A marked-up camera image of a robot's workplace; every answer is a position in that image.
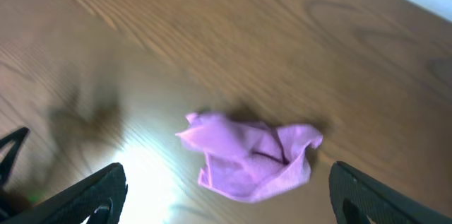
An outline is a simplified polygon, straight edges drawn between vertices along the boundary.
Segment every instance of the brown wooden surface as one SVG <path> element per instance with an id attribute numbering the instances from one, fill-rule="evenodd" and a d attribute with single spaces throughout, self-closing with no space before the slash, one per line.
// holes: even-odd
<path id="1" fill-rule="evenodd" d="M 0 132 L 32 129 L 8 189 L 44 199 L 120 161 L 123 223 L 334 223 L 344 160 L 452 217 L 452 89 L 432 72 L 451 39 L 403 0 L 0 0 Z M 310 183 L 255 205 L 199 188 L 174 133 L 201 109 L 319 126 Z"/>

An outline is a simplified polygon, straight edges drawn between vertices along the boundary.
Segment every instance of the purple cloth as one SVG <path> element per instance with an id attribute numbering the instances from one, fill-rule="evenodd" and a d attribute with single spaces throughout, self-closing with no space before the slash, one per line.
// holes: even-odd
<path id="1" fill-rule="evenodd" d="M 232 122 L 220 113 L 192 113 L 178 135 L 190 150 L 204 152 L 206 166 L 198 183 L 230 199 L 254 203 L 309 181 L 304 155 L 317 148 L 321 133 L 307 124 L 276 129 L 263 122 Z"/>

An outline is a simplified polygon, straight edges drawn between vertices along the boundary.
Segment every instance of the cloth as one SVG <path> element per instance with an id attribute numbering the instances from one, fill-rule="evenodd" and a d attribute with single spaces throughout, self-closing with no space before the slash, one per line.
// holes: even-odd
<path id="1" fill-rule="evenodd" d="M 321 133 L 308 124 L 271 129 L 263 122 L 238 123 L 220 113 L 192 113 L 189 128 L 178 135 L 184 146 L 204 152 L 206 166 L 198 183 L 229 199 L 255 203 L 309 181 L 308 146 Z"/>

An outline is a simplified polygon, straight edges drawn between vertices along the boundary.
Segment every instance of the wooden table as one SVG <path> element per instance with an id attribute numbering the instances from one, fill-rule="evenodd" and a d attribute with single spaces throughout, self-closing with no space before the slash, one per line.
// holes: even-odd
<path id="1" fill-rule="evenodd" d="M 0 0 L 0 132 L 33 131 L 8 189 L 120 161 L 123 223 L 334 223 L 344 160 L 452 216 L 451 40 L 403 0 Z M 206 109 L 316 125 L 310 183 L 254 205 L 198 187 L 174 133 Z"/>

